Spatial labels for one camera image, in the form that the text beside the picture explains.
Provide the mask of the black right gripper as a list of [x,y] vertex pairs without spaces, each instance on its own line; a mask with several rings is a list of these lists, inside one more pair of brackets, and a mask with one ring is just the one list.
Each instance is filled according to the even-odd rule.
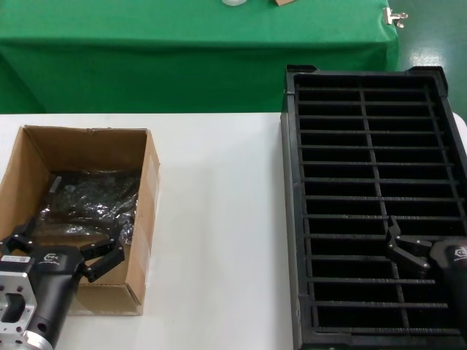
[[386,258],[399,268],[424,279],[431,265],[447,293],[448,305],[458,319],[458,327],[466,328],[466,240],[430,241],[410,238],[401,233],[394,216],[389,216],[386,230]]

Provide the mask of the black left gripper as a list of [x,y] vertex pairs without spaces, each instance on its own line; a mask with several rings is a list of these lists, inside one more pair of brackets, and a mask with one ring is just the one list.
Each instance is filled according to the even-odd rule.
[[22,347],[55,347],[82,275],[93,283],[125,260],[118,238],[75,246],[34,244],[36,220],[30,217],[1,240],[1,256],[15,251],[31,257],[28,270],[36,308],[20,339]]

